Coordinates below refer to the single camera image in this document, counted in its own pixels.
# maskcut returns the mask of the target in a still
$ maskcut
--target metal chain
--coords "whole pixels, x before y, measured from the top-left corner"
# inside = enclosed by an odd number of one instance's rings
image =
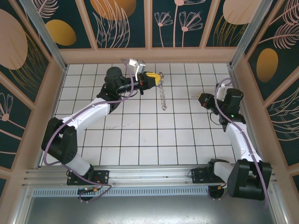
[[[160,72],[159,75],[161,76],[161,80],[158,85],[158,87],[160,88],[161,105],[162,105],[162,110],[166,111],[167,106],[166,106],[166,100],[165,100],[165,93],[164,93],[164,89],[163,89],[164,74],[162,72]]]

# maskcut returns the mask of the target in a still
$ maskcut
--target white grid floor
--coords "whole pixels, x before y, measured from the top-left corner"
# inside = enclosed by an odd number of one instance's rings
[[[106,71],[123,64],[71,64],[58,102],[59,119],[77,112],[100,92]],[[167,110],[159,88],[138,93],[111,114],[78,134],[78,153],[92,165],[207,164],[211,158],[235,163],[222,126],[211,122],[197,96],[214,94],[216,82],[229,77],[226,64],[148,63],[146,71],[164,73]],[[217,116],[212,120],[218,123]],[[48,155],[48,161],[54,161]]]

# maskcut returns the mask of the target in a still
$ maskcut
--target black mounting base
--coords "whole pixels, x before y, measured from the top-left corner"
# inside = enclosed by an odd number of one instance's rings
[[[224,181],[216,175],[210,175],[207,167],[197,167],[191,170],[193,183],[224,183]]]
[[[92,182],[99,182],[99,180],[102,184],[108,184],[109,170],[95,170],[93,172],[93,177],[92,177],[91,181]],[[78,178],[72,172],[69,172],[66,184],[68,186],[93,185],[93,184],[86,183],[85,181],[81,180],[80,178]]]

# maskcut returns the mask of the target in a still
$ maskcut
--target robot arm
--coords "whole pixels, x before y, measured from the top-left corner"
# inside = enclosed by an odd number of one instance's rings
[[[243,93],[233,88],[222,86],[217,92],[217,103],[221,111],[241,128],[242,131],[240,132],[238,128],[219,113],[212,94],[203,93],[199,96],[199,102],[202,107],[219,115],[219,123],[230,139],[235,158],[237,159],[234,166],[230,165],[228,161],[211,159],[208,163],[208,169],[210,170],[210,175],[218,176],[227,183],[228,194],[231,197],[263,200],[264,192],[260,177],[257,175],[253,157],[258,162],[258,166],[262,171],[266,187],[269,185],[272,167],[269,163],[262,161],[251,143],[247,133],[246,121],[239,113],[242,98]],[[249,146],[242,132],[249,140],[252,153],[250,153]]]
[[[130,59],[129,64],[134,67],[135,77],[133,78],[134,90],[139,90],[143,95],[144,90],[156,86],[161,77],[159,74],[144,72],[144,62]],[[100,93],[89,105],[80,111],[61,120],[52,118],[47,125],[42,142],[42,150],[45,150],[54,132],[67,121],[71,120],[61,129],[59,134],[52,141],[48,153],[62,164],[68,166],[87,180],[93,177],[93,167],[77,154],[77,133],[86,129],[97,119],[104,117],[115,110],[120,103],[115,102],[121,99],[121,94],[131,90],[130,78],[125,78],[121,69],[112,67],[108,69],[105,77],[105,84]]]

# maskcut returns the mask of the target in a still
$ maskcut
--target flower illustration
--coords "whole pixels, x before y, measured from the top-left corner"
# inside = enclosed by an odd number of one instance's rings
[[[1,121],[4,121],[4,122],[8,121],[8,122],[12,123],[13,125],[15,125],[17,127],[25,129],[21,125],[18,125],[18,124],[14,123],[13,121],[11,121],[9,119],[9,114],[10,114],[11,108],[13,106],[13,101],[14,101],[14,98],[11,95],[8,94],[7,97],[5,98],[4,94],[2,92],[0,93],[0,122]],[[4,133],[4,134],[6,134],[10,137],[13,137],[15,139],[18,139],[18,140],[22,139],[22,138],[14,135],[14,134],[11,134],[11,133],[6,132],[6,131],[1,130],[1,129],[0,129],[0,132]]]
[[[173,47],[176,47],[176,21],[177,21],[177,13],[178,7],[183,5],[196,5],[200,3],[204,3],[206,0],[174,0],[176,6],[176,11],[174,13],[174,24],[173,24]]]
[[[11,107],[13,106],[13,100],[14,98],[9,94],[5,99],[3,92],[0,93],[0,120],[2,121],[9,120],[9,113],[11,111]]]
[[[182,47],[184,46],[184,34],[187,31],[202,29],[202,23],[200,23],[200,13],[189,13],[186,17],[186,12],[179,14],[179,22],[183,31]]]
[[[162,47],[164,47],[162,35],[161,35],[161,27],[171,25],[173,23],[173,21],[171,20],[171,16],[169,15],[169,12],[161,13],[161,15],[160,15],[160,13],[155,13],[155,19],[159,26],[161,44],[162,44]]]

